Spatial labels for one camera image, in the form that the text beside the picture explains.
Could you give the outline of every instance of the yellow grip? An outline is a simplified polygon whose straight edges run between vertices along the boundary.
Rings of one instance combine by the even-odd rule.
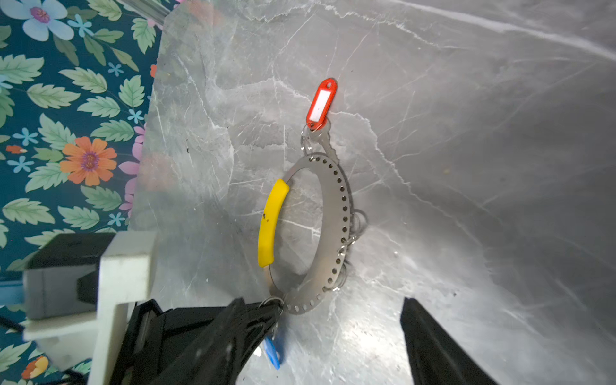
[[[270,196],[267,198],[265,210],[261,217],[261,227],[259,228],[259,266],[265,267],[274,263],[274,235],[276,234],[276,223],[280,209],[285,201],[286,194],[289,193],[289,185],[282,179],[274,184]]]

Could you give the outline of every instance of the silver key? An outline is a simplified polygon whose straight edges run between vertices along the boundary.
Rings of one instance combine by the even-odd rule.
[[[325,125],[323,128],[316,131],[308,132],[308,139],[310,139],[310,141],[313,143],[316,142],[323,146],[323,149],[327,156],[329,156],[331,160],[338,164],[338,157],[336,156],[336,151],[334,151],[330,144],[330,128],[330,120],[326,118]]]

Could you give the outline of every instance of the red key tag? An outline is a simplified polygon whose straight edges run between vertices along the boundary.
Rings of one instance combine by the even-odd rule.
[[[306,116],[306,124],[311,131],[321,129],[325,125],[325,115],[330,109],[331,101],[334,100],[337,89],[338,84],[336,84],[334,78],[326,79],[319,85]]]

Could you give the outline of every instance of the floral fabric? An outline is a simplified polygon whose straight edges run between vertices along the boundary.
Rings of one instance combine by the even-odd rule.
[[[58,233],[126,230],[160,33],[115,0],[0,0],[0,272]],[[0,329],[0,385],[61,377]]]

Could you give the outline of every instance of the small blue flower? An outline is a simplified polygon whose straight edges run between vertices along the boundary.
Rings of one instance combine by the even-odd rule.
[[[26,147],[28,143],[38,144],[38,140],[34,139],[38,136],[38,132],[33,132],[30,134],[26,127],[22,128],[22,134],[13,134],[15,139],[23,139],[22,146]]]
[[[141,111],[135,112],[135,110],[131,108],[130,110],[128,110],[128,112],[131,113],[131,115],[128,117],[128,120],[134,120],[135,124],[139,123],[140,120],[144,120],[141,117]]]
[[[77,20],[76,22],[69,20],[67,21],[68,25],[72,26],[73,28],[79,28],[79,36],[81,36],[82,38],[85,37],[86,33],[90,36],[94,36],[94,33],[89,30],[88,28],[92,26],[91,22],[83,22],[81,16],[79,14],[75,15],[75,20]]]
[[[13,88],[9,83],[5,83],[9,78],[6,75],[0,75],[0,88]]]
[[[107,65],[111,68],[109,68],[107,70],[107,72],[109,73],[114,73],[116,74],[116,78],[121,74],[124,73],[124,70],[120,70],[120,67],[122,67],[122,64],[118,64],[118,65],[113,65],[113,63],[108,62]]]
[[[118,227],[122,226],[121,221],[125,221],[126,220],[126,218],[122,217],[122,213],[118,213],[118,215],[109,214],[109,218],[111,218],[111,220],[109,222],[107,222],[107,224],[108,225],[115,224]]]
[[[24,155],[19,157],[19,161],[14,161],[14,160],[7,160],[6,163],[8,163],[9,166],[15,166],[15,168],[13,169],[14,173],[18,173],[21,170],[25,170],[26,172],[30,172],[30,167],[32,164],[34,164],[33,161],[25,161],[26,157]]]

